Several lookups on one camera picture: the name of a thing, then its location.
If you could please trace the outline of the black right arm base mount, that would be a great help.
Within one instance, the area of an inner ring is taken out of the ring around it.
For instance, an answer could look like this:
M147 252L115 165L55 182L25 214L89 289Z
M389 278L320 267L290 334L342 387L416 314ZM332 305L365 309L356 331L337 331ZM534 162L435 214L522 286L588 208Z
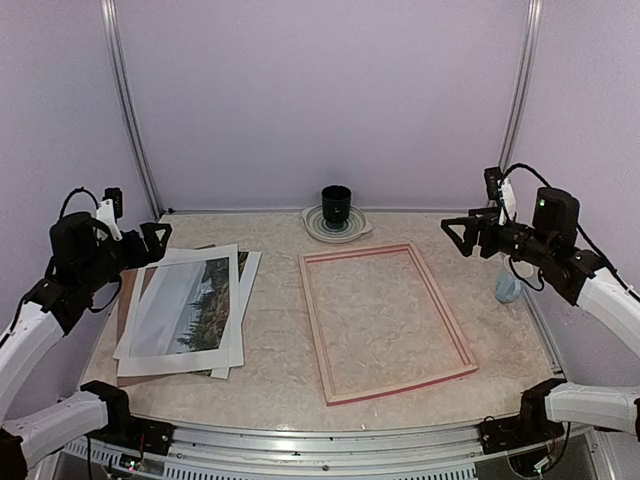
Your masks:
M565 429L561 423L548 420L536 423L510 416L487 417L478 425L478 432L482 451L489 455L559 439Z

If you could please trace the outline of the pink wooden picture frame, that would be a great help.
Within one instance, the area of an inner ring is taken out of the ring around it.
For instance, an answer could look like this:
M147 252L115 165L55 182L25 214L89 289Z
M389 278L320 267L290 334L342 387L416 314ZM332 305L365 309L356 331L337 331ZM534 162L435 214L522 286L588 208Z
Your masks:
M414 243L304 254L299 266L327 405L441 385L478 371Z

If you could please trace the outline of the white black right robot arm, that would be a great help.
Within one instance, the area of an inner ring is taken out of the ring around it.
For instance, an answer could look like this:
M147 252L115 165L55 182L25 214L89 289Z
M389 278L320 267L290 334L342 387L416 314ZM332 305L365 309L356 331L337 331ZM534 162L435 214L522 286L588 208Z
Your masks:
M502 253L536 267L543 284L600 321L637 352L637 294L621 284L603 255L576 247L578 214L579 202L571 194L541 187L530 226L502 218L495 208L483 208L470 211L466 217L445 219L441 228L465 257L478 248L485 259ZM531 444L550 424L564 422L638 435L639 390L545 381L522 394L511 433L518 442Z

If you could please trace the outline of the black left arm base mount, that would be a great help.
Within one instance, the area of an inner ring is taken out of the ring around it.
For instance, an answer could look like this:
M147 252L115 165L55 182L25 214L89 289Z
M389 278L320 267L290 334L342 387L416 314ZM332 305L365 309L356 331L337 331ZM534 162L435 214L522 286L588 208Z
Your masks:
M119 424L107 425L89 434L91 439L148 453L167 456L176 427L170 423L132 416Z

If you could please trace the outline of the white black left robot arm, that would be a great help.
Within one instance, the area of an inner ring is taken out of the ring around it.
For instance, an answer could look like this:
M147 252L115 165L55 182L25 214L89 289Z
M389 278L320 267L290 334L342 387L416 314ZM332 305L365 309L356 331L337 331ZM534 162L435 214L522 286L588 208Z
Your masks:
M121 232L113 221L76 212L50 229L52 257L44 277L20 300L1 340L1 411L6 413L31 370L87 312L94 296L117 283L125 270L160 261L172 228L147 222ZM71 397L34 414L1 421L1 476L24 479L28 471L68 442L92 434L111 436L121 445L140 434L127 394L92 381Z

